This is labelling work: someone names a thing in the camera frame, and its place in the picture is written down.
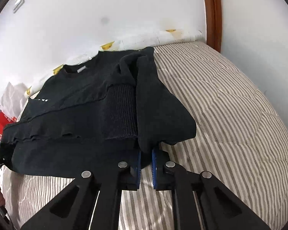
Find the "black cable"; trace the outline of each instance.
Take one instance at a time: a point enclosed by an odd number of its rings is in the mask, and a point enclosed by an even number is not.
[[[14,224],[13,224],[12,219],[11,219],[10,215],[8,214],[8,212],[6,212],[6,214],[7,214],[8,217],[9,217],[9,220],[10,220],[10,222],[11,222],[11,224],[12,224],[13,230],[16,229],[16,228],[14,228]]]

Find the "metal bolt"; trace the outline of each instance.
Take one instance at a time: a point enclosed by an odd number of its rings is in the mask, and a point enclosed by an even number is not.
[[[173,168],[173,167],[175,167],[175,163],[172,162],[172,161],[168,161],[168,162],[166,162],[165,165],[166,165],[167,167],[169,167],[169,168]]]
[[[212,177],[212,174],[211,174],[209,171],[204,171],[204,172],[202,173],[202,176],[203,176],[204,178],[209,179],[209,178]]]
[[[127,164],[126,162],[119,162],[119,163],[118,163],[118,166],[119,166],[120,168],[126,168],[126,167],[128,166],[128,164]]]
[[[89,178],[90,176],[91,176],[91,172],[90,171],[88,171],[88,170],[86,170],[86,171],[83,171],[82,172],[82,174],[81,174],[81,176],[83,177],[83,178]]]

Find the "light switch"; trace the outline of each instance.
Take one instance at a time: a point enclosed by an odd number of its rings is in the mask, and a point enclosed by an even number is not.
[[[15,0],[15,7],[13,9],[13,13],[16,13],[16,11],[24,4],[25,0]]]

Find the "striped bedsheet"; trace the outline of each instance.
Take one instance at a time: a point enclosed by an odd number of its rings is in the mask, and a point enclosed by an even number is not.
[[[288,221],[288,132],[264,95],[229,60],[202,42],[155,47],[160,80],[188,109],[197,136],[161,144],[187,170],[212,172],[272,230]],[[19,228],[72,179],[5,169],[3,194]],[[119,229],[174,229],[169,191],[154,191],[151,168],[138,191],[123,191]]]

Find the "clothing label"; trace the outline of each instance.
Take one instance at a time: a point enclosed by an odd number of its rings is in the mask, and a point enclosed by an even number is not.
[[[83,71],[84,69],[86,69],[86,66],[83,66],[83,67],[79,68],[79,69],[77,70],[77,72],[80,73],[80,72]]]
[[[32,100],[42,100],[42,101],[45,101],[45,102],[47,102],[47,101],[48,101],[48,99],[43,99],[43,98],[40,98],[40,99],[37,99],[37,98],[33,98]]]

